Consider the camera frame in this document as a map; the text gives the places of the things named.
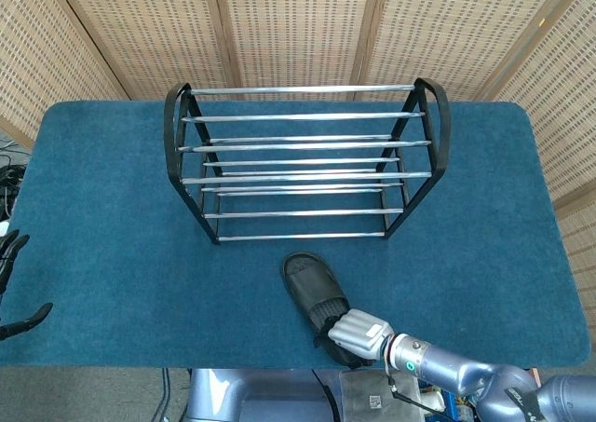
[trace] slide sandal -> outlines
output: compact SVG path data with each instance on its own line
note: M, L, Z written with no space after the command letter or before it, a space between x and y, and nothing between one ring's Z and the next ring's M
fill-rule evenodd
M372 364L337 346L327 336L350 305L325 261L311 252L295 252L281 264L281 277L315 333L315 347L323 345L334 361L350 369Z

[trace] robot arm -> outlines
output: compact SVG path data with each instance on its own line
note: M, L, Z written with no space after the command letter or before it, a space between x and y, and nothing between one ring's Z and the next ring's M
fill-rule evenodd
M407 334L368 313L351 309L329 330L338 346L414 375L459 396L480 393L482 422L596 420L596 377L555 376L537 388L523 369L466 359Z

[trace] floor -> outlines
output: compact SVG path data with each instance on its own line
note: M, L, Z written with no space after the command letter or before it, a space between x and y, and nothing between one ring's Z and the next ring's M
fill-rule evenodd
M541 371L596 375L596 355L580 368ZM323 374L324 382L332 382ZM171 369L168 421L177 422L188 397L188 373ZM338 387L330 383L335 394ZM0 368L0 419L10 422L149 422L162 394L159 369L125 368ZM241 421L330 422L325 401L249 402Z

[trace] metal rod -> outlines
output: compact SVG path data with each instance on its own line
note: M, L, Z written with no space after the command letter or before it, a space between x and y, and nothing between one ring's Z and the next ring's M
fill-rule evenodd
M183 184L216 184L247 182L304 182L333 180L378 180L396 178L429 178L430 172L321 173L311 175L255 175L248 177L183 178Z
M376 172L375 168L370 169L308 169L308 170L250 170L244 172L224 172L224 177L242 175L286 175L286 174L307 174L307 173L365 173Z
M285 186L224 186L224 187L204 187L203 192L245 192L245 191L306 191L311 189L358 189L395 187L402 183L372 183L372 184L292 184Z
M348 93L351 91L413 91L413 85L328 85L316 87L193 88L192 94Z
M371 210L312 210L312 211L265 211L265 212L225 212L223 214L205 214L206 219L241 219L254 217L317 217L325 215L361 215L361 214L400 214L402 208Z
M320 234L280 234L274 236L232 236L219 237L221 242L239 240L275 240L278 238L381 238L385 233L320 233Z
M178 147L180 152L233 152L245 150L320 150L320 149L371 149L383 147L416 147L429 145L430 141L384 141L382 143L297 143L255 145L200 145Z
M318 196L325 194L366 194L383 192L385 189L310 189L304 191L254 191L254 192L220 192L220 197L249 196Z
M423 113L305 113L298 115L238 115L238 116L192 116L184 122L237 122L237 121L335 121L346 119L384 119L388 117L420 117Z
M365 141L389 140L391 135L309 135L309 136L262 136L258 138L211 138L216 143L262 143L275 141Z
M381 163L395 162L397 158L305 158L305 159L256 159L253 161L219 161L217 163L207 162L205 166L228 167L228 166L285 166L285 165L321 165L321 164L346 164L346 163Z

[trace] blue table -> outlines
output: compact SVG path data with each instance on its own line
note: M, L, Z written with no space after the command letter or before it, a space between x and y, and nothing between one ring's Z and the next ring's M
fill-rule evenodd
M204 107L219 115L400 109ZM512 103L456 102L452 112L447 172L390 240L214 246L168 181L163 102L52 106L11 224L31 240L1 311L14 320L55 306L39 327L0 345L0 364L333 367L278 273L300 250L329 262L352 307L398 331L481 361L582 362L586 322L526 114Z

